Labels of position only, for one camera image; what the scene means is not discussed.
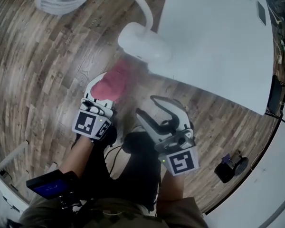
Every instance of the leg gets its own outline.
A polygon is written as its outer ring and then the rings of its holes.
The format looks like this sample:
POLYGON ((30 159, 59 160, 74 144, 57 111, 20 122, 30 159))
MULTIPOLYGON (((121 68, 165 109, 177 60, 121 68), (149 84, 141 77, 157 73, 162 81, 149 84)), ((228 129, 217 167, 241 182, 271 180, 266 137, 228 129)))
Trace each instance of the leg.
POLYGON ((153 211, 161 179, 161 163, 154 143, 146 132, 129 134, 125 143, 127 152, 133 150, 123 173, 115 180, 116 197, 142 204, 153 211))
POLYGON ((108 133, 99 143, 95 143, 85 171, 81 178, 81 190, 86 198, 106 197, 112 190, 112 181, 105 164, 104 150, 115 142, 117 131, 110 127, 108 133))

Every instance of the pink sponge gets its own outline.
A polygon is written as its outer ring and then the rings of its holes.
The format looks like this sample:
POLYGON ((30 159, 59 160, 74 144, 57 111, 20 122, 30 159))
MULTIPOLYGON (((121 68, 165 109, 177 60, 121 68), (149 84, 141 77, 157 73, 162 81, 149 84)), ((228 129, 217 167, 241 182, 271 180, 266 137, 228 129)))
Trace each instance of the pink sponge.
POLYGON ((130 67, 128 63, 119 60, 115 66, 105 74, 103 79, 91 88, 91 96, 100 101, 116 101, 125 92, 129 75, 130 67))

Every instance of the black device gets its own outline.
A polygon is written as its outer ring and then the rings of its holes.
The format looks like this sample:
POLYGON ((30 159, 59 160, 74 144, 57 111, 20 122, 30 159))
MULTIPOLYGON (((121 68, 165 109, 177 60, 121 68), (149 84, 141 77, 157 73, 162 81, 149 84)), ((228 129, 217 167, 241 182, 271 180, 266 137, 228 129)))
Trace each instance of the black device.
POLYGON ((223 183, 229 182, 234 176, 238 176, 244 172, 248 166, 249 159, 243 157, 241 151, 238 151, 239 160, 234 163, 228 153, 222 158, 222 162, 215 168, 214 173, 223 183))
POLYGON ((81 206, 76 195, 79 178, 72 171, 63 174, 60 170, 27 181, 27 187, 45 199, 60 198, 62 209, 81 206))

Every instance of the lamp arm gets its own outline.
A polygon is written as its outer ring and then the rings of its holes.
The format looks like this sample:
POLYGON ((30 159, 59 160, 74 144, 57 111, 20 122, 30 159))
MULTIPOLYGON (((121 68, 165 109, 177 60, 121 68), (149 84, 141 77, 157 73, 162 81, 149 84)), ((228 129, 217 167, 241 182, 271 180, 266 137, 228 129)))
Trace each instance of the lamp arm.
POLYGON ((153 26, 153 15, 151 12, 150 7, 148 6, 147 2, 145 0, 135 0, 138 5, 141 7, 145 17, 146 17, 146 26, 145 26, 145 32, 147 32, 148 30, 151 30, 152 26, 153 26))

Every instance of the white fan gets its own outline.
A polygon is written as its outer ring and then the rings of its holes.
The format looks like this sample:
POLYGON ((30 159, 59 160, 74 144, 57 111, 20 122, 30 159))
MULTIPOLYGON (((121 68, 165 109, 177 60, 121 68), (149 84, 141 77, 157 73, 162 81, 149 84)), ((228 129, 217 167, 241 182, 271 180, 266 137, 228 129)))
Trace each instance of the white fan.
MULTIPOLYGON (((54 15, 63 15, 79 8, 86 0, 35 0, 38 9, 54 15)), ((151 31, 152 12, 145 0, 135 0, 146 16, 146 26, 128 24, 118 38, 118 44, 126 53, 144 62, 167 61, 171 58, 170 48, 151 31)))

